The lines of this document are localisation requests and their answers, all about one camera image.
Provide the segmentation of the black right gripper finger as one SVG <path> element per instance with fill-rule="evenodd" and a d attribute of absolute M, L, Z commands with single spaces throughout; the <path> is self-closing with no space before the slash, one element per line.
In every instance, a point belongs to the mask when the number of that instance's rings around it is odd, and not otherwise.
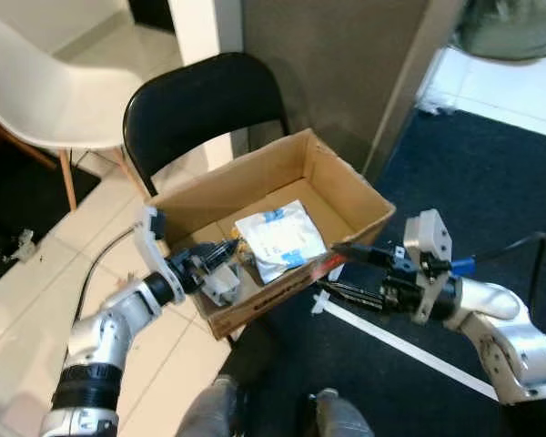
<path fill-rule="evenodd" d="M 378 268 L 394 268 L 400 259 L 395 249 L 381 249 L 355 242 L 340 242 L 332 246 L 343 263 L 360 263 L 360 265 L 371 265 Z"/>
<path fill-rule="evenodd" d="M 367 291 L 335 280 L 319 280 L 318 285 L 330 294 L 335 294 L 341 300 L 356 304 L 358 307 L 372 311 L 385 311 L 386 309 L 387 302 L 381 292 Z"/>

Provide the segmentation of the white trash piece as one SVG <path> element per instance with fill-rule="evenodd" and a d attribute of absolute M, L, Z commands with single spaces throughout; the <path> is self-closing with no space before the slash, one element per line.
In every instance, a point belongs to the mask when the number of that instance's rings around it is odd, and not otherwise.
<path fill-rule="evenodd" d="M 235 265 L 215 268 L 204 279 L 201 292 L 218 307 L 231 307 L 238 300 L 241 280 Z"/>

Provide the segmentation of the white plastic pouch blue print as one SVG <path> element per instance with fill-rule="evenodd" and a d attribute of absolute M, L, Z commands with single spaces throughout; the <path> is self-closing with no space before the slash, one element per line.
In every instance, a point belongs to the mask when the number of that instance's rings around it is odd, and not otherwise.
<path fill-rule="evenodd" d="M 251 251 L 260 280 L 266 286 L 291 268 L 326 254 L 328 249 L 301 200 L 240 218 L 233 225 Z"/>

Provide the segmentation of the brown cardboard box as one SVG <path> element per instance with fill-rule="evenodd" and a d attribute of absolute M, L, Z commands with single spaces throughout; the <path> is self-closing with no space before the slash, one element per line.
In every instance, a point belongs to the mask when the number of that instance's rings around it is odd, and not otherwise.
<path fill-rule="evenodd" d="M 165 242 L 185 249 L 230 236 L 236 221 L 301 201 L 327 247 L 340 242 L 371 245 L 389 224 L 394 205 L 366 182 L 313 129 L 278 138 L 244 157 L 166 188 L 147 201 L 165 215 Z M 247 286 L 236 303 L 222 307 L 202 294 L 193 296 L 216 339 L 251 323 L 336 267 L 329 254 L 310 259 L 268 286 L 255 267 L 244 263 Z"/>

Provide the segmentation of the white floor tape strip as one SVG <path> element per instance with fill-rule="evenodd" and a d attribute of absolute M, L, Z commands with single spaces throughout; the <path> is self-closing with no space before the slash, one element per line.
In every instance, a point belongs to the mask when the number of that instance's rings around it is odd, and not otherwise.
<path fill-rule="evenodd" d="M 409 341 L 395 336 L 392 332 L 382 329 L 381 326 L 369 323 L 364 318 L 358 317 L 355 313 L 349 312 L 349 310 L 340 307 L 336 303 L 332 303 L 329 300 L 330 294 L 326 291 L 320 291 L 315 294 L 313 308 L 311 308 L 311 315 L 322 315 L 327 313 L 334 316 L 337 320 L 342 320 L 343 323 L 351 325 L 352 328 L 368 334 L 368 336 L 378 339 L 378 341 L 384 342 L 387 346 L 393 347 L 393 349 L 401 352 L 408 357 L 411 357 L 415 361 L 423 363 L 424 366 L 430 367 L 433 371 L 440 373 L 444 376 L 448 376 L 449 379 L 463 384 L 464 387 L 468 387 L 469 390 L 473 390 L 478 394 L 488 397 L 488 399 L 494 402 L 499 402 L 497 392 L 493 390 L 487 382 L 481 381 L 477 376 L 472 376 L 461 370 L 459 367 L 448 363 L 439 357 L 435 357 L 434 354 L 423 350 L 414 344 L 410 344 Z"/>

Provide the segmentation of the grey robot right leg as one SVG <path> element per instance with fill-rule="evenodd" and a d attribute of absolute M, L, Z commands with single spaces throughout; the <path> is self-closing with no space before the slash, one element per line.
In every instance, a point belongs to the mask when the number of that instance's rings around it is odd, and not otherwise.
<path fill-rule="evenodd" d="M 319 391 L 314 400 L 318 437 L 376 437 L 356 405 L 334 388 Z"/>

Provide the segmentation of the grey robot leg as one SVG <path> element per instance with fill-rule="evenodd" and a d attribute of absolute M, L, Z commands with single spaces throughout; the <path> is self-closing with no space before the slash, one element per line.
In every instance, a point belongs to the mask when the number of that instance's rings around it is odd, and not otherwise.
<path fill-rule="evenodd" d="M 319 391 L 314 400 L 318 437 L 376 437 L 356 405 L 334 388 Z"/>
<path fill-rule="evenodd" d="M 240 420 L 239 383 L 230 375 L 218 375 L 189 405 L 175 437 L 237 437 Z"/>

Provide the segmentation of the grey robot left leg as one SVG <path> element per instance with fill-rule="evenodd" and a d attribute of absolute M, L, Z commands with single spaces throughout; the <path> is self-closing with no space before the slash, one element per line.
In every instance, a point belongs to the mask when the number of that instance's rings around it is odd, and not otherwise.
<path fill-rule="evenodd" d="M 239 383 L 230 375 L 218 375 L 189 405 L 175 437 L 237 437 L 240 420 Z"/>

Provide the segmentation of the black folding chair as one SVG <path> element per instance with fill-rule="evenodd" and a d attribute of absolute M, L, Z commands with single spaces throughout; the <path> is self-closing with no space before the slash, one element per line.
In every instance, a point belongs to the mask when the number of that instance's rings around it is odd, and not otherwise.
<path fill-rule="evenodd" d="M 276 76 L 259 58 L 222 53 L 154 76 L 133 93 L 123 114 L 127 157 L 146 198 L 152 177 L 212 138 L 277 121 L 290 134 Z"/>

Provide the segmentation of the small white floor scrap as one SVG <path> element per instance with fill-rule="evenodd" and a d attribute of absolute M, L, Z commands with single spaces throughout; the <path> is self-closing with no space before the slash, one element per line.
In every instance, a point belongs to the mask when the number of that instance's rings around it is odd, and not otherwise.
<path fill-rule="evenodd" d="M 25 262 L 31 259 L 37 251 L 35 233 L 31 229 L 23 229 L 12 241 L 12 247 L 5 255 L 7 262 Z"/>

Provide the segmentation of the black floor mat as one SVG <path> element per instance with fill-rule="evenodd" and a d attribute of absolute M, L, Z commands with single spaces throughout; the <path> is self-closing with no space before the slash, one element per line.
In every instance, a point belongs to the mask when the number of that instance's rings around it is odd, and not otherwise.
<path fill-rule="evenodd" d="M 70 211 L 61 171 L 0 142 L 0 254 L 14 250 L 25 229 L 39 244 Z M 0 255 L 0 279 L 14 265 Z"/>

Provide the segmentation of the white plastic chair wooden legs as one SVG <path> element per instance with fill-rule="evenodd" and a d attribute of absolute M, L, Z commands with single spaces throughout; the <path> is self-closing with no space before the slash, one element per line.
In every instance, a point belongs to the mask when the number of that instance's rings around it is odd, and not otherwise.
<path fill-rule="evenodd" d="M 0 21 L 0 127 L 18 146 L 53 149 L 77 208 L 72 150 L 112 150 L 125 174 L 123 120 L 143 85 L 136 72 L 58 61 Z"/>

